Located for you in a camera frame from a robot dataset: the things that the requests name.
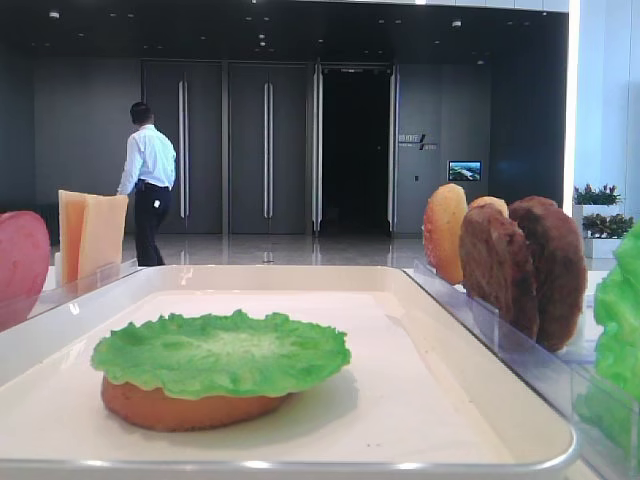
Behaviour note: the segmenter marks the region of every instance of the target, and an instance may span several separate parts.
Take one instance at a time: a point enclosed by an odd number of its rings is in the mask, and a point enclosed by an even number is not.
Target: black pants
[[[168,188],[144,182],[136,184],[136,253],[141,267],[164,265],[156,245],[156,233],[170,206],[171,191]]]

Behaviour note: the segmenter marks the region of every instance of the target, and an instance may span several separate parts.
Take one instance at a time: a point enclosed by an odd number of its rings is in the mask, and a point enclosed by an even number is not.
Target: monitor
[[[450,182],[479,182],[481,174],[481,162],[449,162]]]

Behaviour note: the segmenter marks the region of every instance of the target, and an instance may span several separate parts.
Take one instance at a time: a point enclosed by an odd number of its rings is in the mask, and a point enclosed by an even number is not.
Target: glossy floor
[[[423,261],[420,238],[384,236],[159,235],[158,246],[167,264],[192,265],[388,265],[412,268]],[[135,242],[127,236],[123,259],[135,258]],[[613,260],[587,259],[593,271],[609,271]]]

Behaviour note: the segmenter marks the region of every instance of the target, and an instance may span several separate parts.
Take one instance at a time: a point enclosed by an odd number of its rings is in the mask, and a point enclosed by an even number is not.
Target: white tray
[[[237,308],[344,330],[352,363],[276,414],[217,431],[151,433],[105,411],[89,358],[111,329]],[[3,480],[559,479],[578,457],[571,426],[389,268],[146,269],[4,332],[8,351]]]

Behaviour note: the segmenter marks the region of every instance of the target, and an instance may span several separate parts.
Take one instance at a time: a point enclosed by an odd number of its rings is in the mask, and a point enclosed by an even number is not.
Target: green lettuce
[[[594,315],[604,327],[596,346],[596,372],[640,401],[640,224],[615,252],[616,267],[596,287]],[[576,413],[627,455],[632,454],[629,400],[594,383],[576,399]]]
[[[112,331],[95,347],[94,369],[115,384],[197,400],[209,395],[278,397],[312,388],[351,360],[346,334],[273,313],[171,314]]]

